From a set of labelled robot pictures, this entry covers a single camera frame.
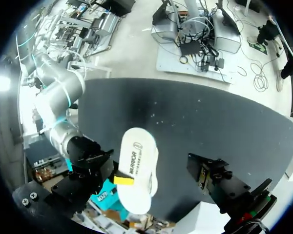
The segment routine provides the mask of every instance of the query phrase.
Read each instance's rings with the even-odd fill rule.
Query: yellow tag
[[[124,177],[118,177],[114,176],[114,184],[120,184],[120,185],[133,185],[133,178],[124,178]]]

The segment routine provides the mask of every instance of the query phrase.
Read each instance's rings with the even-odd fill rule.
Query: light
[[[10,90],[11,79],[9,77],[0,76],[0,92]]]

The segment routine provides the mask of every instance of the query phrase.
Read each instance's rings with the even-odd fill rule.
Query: white floor
[[[208,8],[215,6],[215,0],[208,1]],[[162,4],[160,0],[137,0],[133,5],[132,12],[122,19],[117,31],[114,33],[109,51],[102,52],[96,56],[92,56],[91,60],[99,66],[105,66],[112,69],[112,78],[158,78],[177,80],[182,82],[190,82],[195,84],[206,85],[217,89],[222,89],[233,94],[237,94],[248,99],[261,103],[285,116],[290,116],[291,111],[291,79],[285,80],[284,88],[281,93],[276,90],[276,71],[284,67],[286,63],[285,53],[277,60],[267,64],[263,71],[268,79],[269,88],[260,93],[253,86],[255,74],[251,70],[251,61],[247,59],[241,49],[237,53],[237,65],[243,67],[247,72],[247,76],[243,77],[238,73],[235,84],[226,84],[208,78],[201,78],[191,75],[165,73],[156,70],[156,59],[159,45],[154,41],[150,34],[152,27],[152,15]],[[240,19],[247,20],[256,26],[266,23],[267,16],[258,14],[252,10],[249,11],[248,17],[243,15],[244,7],[235,7],[236,3],[229,2],[229,8]],[[241,30],[243,25],[237,23]],[[242,35],[242,50],[251,59],[255,59],[264,64],[275,58],[274,49],[268,46],[268,55],[249,47],[246,38],[251,35],[258,35],[258,30],[252,26],[244,24]]]

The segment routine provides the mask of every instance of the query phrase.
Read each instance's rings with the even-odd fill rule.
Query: white sneaker
[[[258,42],[257,42],[257,37],[255,37],[255,36],[248,37],[246,40],[247,40],[248,43],[251,44],[251,45],[258,44]]]
[[[283,82],[284,82],[284,79],[281,77],[281,70],[280,70],[280,71],[278,71],[278,75],[277,75],[277,90],[278,90],[278,92],[282,91]]]

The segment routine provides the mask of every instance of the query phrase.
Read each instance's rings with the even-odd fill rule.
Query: dark gray tabletop
[[[123,134],[148,130],[159,150],[150,214],[171,221],[212,203],[187,172],[188,153],[229,163],[252,189],[271,189],[293,156],[293,123],[249,99],[206,86],[158,79],[94,79],[79,101],[79,127],[118,161]]]

